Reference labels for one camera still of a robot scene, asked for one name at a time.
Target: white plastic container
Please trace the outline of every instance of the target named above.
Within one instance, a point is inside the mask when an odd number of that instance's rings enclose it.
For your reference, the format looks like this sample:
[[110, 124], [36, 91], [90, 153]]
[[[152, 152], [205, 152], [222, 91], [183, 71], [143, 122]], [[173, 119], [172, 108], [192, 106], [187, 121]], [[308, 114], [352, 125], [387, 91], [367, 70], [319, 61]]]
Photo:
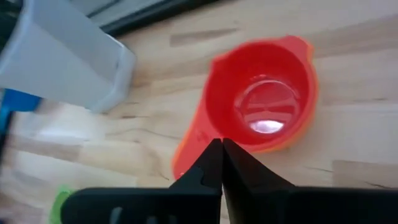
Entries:
[[134, 54], [65, 0], [25, 0], [0, 87], [106, 111], [127, 97]]

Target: wooden surface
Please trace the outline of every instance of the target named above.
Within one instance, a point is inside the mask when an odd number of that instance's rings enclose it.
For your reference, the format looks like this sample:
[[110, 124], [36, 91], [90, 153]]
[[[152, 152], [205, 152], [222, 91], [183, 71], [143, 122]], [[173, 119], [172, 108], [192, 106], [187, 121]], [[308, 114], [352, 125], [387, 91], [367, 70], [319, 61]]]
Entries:
[[[295, 146], [257, 154], [297, 185], [398, 187], [398, 2], [240, 0], [121, 38], [138, 56], [129, 98], [108, 114], [46, 101], [21, 113], [0, 178], [0, 217], [45, 223], [60, 184], [164, 187], [210, 60], [252, 39], [315, 46], [320, 100]], [[222, 223], [228, 223], [223, 207]]]

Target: orange bowl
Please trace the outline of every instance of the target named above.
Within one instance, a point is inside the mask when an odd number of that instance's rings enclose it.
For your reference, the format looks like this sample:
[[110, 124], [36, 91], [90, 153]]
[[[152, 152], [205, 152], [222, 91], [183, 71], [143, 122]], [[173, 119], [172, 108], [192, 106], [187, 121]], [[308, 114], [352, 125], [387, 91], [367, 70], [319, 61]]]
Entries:
[[175, 178], [214, 138], [248, 152], [292, 144], [308, 128], [318, 97], [313, 48], [296, 36], [248, 42], [213, 61], [192, 124], [173, 159]]

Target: green object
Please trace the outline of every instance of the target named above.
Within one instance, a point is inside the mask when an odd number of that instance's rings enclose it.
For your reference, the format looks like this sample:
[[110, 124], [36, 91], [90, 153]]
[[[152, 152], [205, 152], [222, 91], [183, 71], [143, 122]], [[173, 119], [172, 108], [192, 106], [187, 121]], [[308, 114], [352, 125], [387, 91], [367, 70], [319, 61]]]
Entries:
[[61, 223], [61, 207], [71, 194], [74, 193], [70, 187], [63, 185], [59, 188], [58, 194], [55, 197], [54, 204], [52, 205], [49, 224], [62, 224]]

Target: wood grain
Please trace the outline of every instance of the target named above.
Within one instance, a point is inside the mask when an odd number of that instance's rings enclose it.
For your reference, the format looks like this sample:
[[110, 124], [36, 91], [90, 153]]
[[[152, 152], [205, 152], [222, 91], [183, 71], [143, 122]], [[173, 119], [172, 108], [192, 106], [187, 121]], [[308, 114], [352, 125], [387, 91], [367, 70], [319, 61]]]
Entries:
[[[170, 161], [211, 60], [245, 41], [286, 34], [315, 47], [316, 117], [294, 146], [255, 157], [297, 185], [396, 188], [397, 24], [396, 0], [245, 0], [120, 37], [138, 58], [124, 103], [91, 114], [45, 101], [38, 113], [17, 115], [0, 177], [2, 211], [16, 212], [4, 216], [44, 223], [60, 184], [170, 185]], [[223, 204], [221, 222], [227, 217]]]

